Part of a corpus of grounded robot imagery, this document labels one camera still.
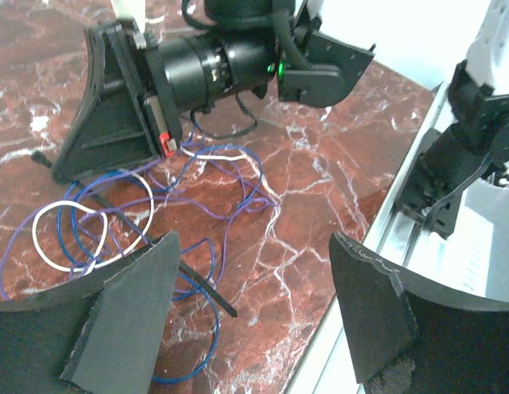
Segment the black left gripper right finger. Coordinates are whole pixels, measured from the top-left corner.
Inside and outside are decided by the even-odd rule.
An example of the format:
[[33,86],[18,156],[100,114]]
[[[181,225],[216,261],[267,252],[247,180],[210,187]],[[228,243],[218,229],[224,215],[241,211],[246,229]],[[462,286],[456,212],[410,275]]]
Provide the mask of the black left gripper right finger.
[[340,232],[329,257],[367,393],[509,393],[509,303],[444,286]]

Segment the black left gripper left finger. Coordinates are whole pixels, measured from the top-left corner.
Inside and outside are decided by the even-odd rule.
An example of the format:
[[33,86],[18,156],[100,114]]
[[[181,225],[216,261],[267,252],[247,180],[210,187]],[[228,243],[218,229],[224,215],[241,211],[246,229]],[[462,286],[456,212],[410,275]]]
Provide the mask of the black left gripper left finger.
[[180,263],[171,231],[123,259],[0,302],[0,393],[146,393]]

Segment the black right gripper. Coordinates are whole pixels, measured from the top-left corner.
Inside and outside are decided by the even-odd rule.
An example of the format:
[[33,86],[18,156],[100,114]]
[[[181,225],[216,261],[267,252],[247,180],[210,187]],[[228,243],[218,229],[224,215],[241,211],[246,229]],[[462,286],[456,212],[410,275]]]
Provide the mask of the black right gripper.
[[183,130],[153,34],[135,22],[84,29],[88,53],[85,92],[51,166],[57,183],[166,158]]

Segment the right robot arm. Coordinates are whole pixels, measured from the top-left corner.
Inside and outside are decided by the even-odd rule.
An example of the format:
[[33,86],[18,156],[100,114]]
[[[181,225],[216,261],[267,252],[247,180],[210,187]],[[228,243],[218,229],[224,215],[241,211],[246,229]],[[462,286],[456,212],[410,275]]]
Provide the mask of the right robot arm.
[[[210,112],[243,91],[312,108],[340,103],[371,63],[372,49],[320,32],[311,1],[207,1],[197,34],[159,43],[135,13],[85,29],[88,78],[51,175],[65,184],[168,156],[181,147],[183,112]],[[509,1],[493,1],[447,90],[455,121],[415,159],[397,207],[440,236],[455,202],[509,161]]]

